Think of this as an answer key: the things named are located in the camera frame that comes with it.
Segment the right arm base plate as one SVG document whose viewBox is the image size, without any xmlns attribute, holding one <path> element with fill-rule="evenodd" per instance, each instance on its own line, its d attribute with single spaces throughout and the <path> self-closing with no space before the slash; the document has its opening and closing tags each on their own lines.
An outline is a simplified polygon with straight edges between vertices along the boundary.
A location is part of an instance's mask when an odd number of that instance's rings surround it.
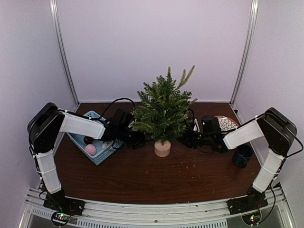
<svg viewBox="0 0 304 228">
<path fill-rule="evenodd" d="M 265 197 L 256 201 L 253 197 L 243 196 L 240 198 L 231 198 L 227 201 L 228 210 L 230 215 L 244 213 L 252 210 L 257 210 L 260 207 L 268 205 Z"/>
</svg>

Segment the small green christmas tree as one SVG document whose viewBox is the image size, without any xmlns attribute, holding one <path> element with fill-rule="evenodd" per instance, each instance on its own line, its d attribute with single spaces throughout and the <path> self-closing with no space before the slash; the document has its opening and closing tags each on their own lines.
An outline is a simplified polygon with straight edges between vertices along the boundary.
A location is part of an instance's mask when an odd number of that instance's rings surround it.
<svg viewBox="0 0 304 228">
<path fill-rule="evenodd" d="M 166 76 L 157 76 L 152 83 L 143 83 L 143 90 L 137 94 L 141 104 L 133 110 L 135 121 L 132 130 L 142 132 L 148 140 L 172 141 L 181 137 L 189 125 L 189 109 L 197 98 L 191 91 L 181 91 L 195 66 L 182 72 L 179 83 L 171 76 L 168 67 Z"/>
</svg>

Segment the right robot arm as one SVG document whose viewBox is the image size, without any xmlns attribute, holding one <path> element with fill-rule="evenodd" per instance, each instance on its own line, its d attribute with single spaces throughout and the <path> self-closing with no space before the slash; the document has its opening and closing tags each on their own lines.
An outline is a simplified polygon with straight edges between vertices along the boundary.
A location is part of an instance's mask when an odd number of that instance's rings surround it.
<svg viewBox="0 0 304 228">
<path fill-rule="evenodd" d="M 178 141 L 192 149 L 208 146 L 217 153 L 235 150 L 242 157 L 250 151 L 250 144 L 262 142 L 267 148 L 261 169 L 243 201 L 246 209 L 254 209 L 264 200 L 265 191 L 270 188 L 286 159 L 291 156 L 289 151 L 294 141 L 298 140 L 297 127 L 273 107 L 227 130 L 221 129 L 217 116 L 205 115 L 200 121 L 202 131 L 194 130 L 191 126 Z"/>
</svg>

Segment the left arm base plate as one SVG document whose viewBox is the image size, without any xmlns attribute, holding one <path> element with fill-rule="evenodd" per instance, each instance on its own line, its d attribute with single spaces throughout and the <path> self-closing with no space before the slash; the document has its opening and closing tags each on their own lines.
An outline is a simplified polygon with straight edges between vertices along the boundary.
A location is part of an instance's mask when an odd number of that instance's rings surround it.
<svg viewBox="0 0 304 228">
<path fill-rule="evenodd" d="M 43 206 L 68 215 L 81 216 L 85 207 L 85 202 L 83 200 L 67 198 L 65 196 L 55 196 L 53 194 L 46 196 Z"/>
</svg>

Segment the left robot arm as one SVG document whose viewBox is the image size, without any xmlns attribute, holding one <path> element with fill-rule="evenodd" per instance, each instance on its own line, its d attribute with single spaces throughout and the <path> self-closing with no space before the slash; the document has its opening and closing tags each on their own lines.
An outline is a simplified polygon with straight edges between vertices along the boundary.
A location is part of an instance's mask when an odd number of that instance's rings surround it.
<svg viewBox="0 0 304 228">
<path fill-rule="evenodd" d="M 114 116 L 91 117 L 58 108 L 47 103 L 28 124 L 29 151 L 35 161 L 36 171 L 43 180 L 49 202 L 58 211 L 68 207 L 68 200 L 57 175 L 53 149 L 60 133 L 72 133 L 100 140 L 121 141 L 132 149 L 145 145 L 145 136 L 133 131 L 133 116 L 130 112 L 117 109 Z"/>
</svg>

